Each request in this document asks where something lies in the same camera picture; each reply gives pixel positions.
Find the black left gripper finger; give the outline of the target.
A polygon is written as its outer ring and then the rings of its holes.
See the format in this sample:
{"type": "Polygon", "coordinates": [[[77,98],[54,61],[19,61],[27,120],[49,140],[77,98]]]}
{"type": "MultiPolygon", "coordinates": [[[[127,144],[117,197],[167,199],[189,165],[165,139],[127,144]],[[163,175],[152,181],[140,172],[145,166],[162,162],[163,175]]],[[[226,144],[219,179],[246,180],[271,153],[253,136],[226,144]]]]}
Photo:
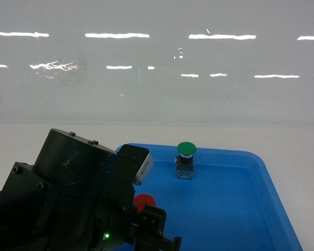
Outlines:
{"type": "Polygon", "coordinates": [[[129,236],[134,240],[134,250],[180,250],[182,238],[164,236],[166,211],[146,204],[133,218],[129,236]]]}

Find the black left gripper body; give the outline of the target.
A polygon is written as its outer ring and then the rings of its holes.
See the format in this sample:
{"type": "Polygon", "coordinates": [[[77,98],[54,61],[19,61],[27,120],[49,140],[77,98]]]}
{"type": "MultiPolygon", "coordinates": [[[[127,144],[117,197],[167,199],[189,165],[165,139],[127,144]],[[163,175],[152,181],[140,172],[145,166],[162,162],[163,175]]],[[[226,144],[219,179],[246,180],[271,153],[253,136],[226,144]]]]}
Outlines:
{"type": "Polygon", "coordinates": [[[93,250],[113,250],[127,239],[135,209],[133,178],[149,153],[125,144],[116,155],[94,214],[93,250]]]}

